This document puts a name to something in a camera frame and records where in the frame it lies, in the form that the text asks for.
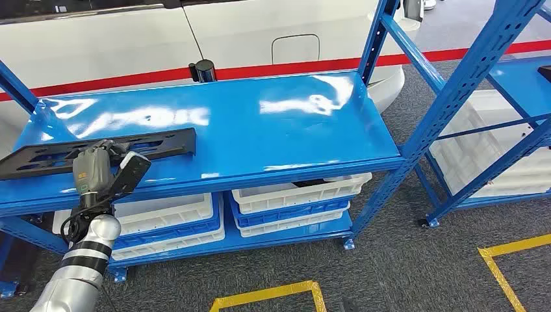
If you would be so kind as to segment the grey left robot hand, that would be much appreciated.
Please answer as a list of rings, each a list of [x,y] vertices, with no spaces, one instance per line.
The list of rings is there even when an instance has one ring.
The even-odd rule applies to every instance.
[[[129,149],[128,143],[103,139],[82,149],[73,160],[73,180],[80,196],[92,192],[106,192],[114,179],[111,157],[118,161]]]

